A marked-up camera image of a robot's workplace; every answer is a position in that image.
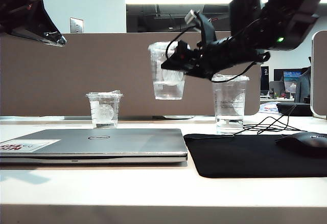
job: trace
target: black mouse pad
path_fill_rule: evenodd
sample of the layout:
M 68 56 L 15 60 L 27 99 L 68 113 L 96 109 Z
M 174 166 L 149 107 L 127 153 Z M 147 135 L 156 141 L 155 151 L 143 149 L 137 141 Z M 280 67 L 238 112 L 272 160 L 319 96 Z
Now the black mouse pad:
M 199 175 L 209 178 L 323 177 L 327 158 L 312 158 L 276 145 L 281 135 L 185 135 Z

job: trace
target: brown partition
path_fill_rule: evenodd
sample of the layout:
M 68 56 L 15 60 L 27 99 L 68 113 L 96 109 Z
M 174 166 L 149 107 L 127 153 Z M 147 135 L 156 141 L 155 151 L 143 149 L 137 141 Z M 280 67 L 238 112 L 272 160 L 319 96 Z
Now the brown partition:
M 89 115 L 88 92 L 120 89 L 120 116 L 213 115 L 212 84 L 186 77 L 180 101 L 155 100 L 148 45 L 177 33 L 66 34 L 63 48 L 5 36 L 1 38 L 1 115 Z M 219 38 L 229 32 L 217 32 Z M 192 48 L 200 33 L 182 38 Z M 238 74 L 248 64 L 224 71 Z M 245 113 L 259 109 L 260 67 L 254 66 Z
M 319 31 L 312 37 L 311 60 L 311 110 L 321 116 L 327 115 L 326 106 L 326 42 L 327 31 Z

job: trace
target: dell logo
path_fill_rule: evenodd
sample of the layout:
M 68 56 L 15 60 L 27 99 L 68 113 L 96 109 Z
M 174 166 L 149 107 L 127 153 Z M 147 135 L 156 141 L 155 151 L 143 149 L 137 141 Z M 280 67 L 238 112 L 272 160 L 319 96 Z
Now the dell logo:
M 311 136 L 311 138 L 325 138 L 325 136 L 318 135 L 318 136 Z
M 89 140 L 105 140 L 105 139 L 109 139 L 110 136 L 91 136 L 88 139 Z

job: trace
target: cup of water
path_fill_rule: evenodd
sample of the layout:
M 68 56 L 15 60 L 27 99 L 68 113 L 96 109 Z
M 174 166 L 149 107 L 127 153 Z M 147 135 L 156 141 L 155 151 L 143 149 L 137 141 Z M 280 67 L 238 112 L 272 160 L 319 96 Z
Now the cup of water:
M 148 48 L 151 56 L 154 96 L 156 100 L 181 100 L 185 85 L 184 73 L 161 68 L 161 64 L 166 61 L 168 44 L 168 41 L 155 42 Z M 176 47 L 176 41 L 169 46 L 168 57 L 174 53 Z
M 225 81 L 235 75 L 215 74 L 212 81 Z M 228 82 L 214 83 L 214 104 L 217 133 L 229 134 L 243 129 L 246 76 L 239 76 Z
M 90 101 L 93 128 L 116 128 L 119 103 L 123 97 L 121 91 L 91 92 L 86 96 Z

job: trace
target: computer mouse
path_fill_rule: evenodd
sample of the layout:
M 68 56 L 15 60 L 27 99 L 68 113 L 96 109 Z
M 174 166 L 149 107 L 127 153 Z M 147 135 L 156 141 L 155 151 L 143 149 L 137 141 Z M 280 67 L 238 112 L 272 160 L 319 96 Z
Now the computer mouse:
M 327 157 L 327 135 L 315 132 L 301 132 L 277 139 L 276 144 L 288 151 L 310 156 Z

